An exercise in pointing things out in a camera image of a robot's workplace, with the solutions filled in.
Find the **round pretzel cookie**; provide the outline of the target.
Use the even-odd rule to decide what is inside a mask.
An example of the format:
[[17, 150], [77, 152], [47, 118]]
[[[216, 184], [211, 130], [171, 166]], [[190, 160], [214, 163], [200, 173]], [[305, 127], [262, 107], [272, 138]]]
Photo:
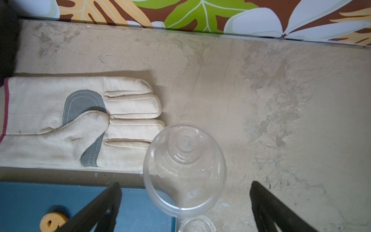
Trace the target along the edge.
[[58, 212], [48, 213], [40, 221], [40, 230], [41, 232], [54, 232], [67, 221], [68, 218], [64, 214]]

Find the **clear jar lid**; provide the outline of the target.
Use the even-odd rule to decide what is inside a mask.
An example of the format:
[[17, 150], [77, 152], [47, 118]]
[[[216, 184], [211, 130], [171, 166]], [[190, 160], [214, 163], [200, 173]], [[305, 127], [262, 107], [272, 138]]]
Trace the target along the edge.
[[186, 218], [181, 221], [179, 232], [216, 232], [214, 223], [206, 216]]

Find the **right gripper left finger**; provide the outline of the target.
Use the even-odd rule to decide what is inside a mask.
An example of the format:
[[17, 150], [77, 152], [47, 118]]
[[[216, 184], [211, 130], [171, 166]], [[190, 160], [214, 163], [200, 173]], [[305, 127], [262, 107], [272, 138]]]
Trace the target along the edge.
[[122, 199], [122, 190], [118, 182], [111, 184], [106, 190], [92, 200], [57, 232], [112, 232], [116, 226]]

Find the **teal plastic tray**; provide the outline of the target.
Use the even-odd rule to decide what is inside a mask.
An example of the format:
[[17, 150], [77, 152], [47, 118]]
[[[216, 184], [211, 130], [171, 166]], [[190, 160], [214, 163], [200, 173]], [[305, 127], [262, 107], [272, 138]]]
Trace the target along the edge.
[[[1, 182], [1, 231], [38, 232], [51, 212], [72, 218], [105, 187]], [[177, 219], [165, 214], [143, 188], [122, 188], [116, 232], [175, 232]]]

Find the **clear jar brown cookies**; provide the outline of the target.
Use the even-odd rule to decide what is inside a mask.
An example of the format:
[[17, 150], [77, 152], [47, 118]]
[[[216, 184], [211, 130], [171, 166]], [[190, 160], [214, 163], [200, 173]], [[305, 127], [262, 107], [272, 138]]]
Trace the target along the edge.
[[216, 140], [194, 125], [166, 127], [151, 142], [143, 165], [152, 202], [172, 217], [195, 217], [215, 206], [227, 167]]

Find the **black tool case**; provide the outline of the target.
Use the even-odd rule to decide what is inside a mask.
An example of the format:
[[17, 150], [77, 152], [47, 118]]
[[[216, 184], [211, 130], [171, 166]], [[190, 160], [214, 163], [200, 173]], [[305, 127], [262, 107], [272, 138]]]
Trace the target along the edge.
[[5, 78], [11, 77], [19, 46], [20, 24], [18, 15], [7, 1], [1, 0], [1, 87]]

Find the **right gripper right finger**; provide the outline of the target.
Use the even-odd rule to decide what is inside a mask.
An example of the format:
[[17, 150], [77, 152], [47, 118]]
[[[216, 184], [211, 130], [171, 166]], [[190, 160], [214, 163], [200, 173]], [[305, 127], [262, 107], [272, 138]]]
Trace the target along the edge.
[[315, 232], [316, 229], [294, 213], [268, 189], [253, 181], [250, 199], [259, 232]]

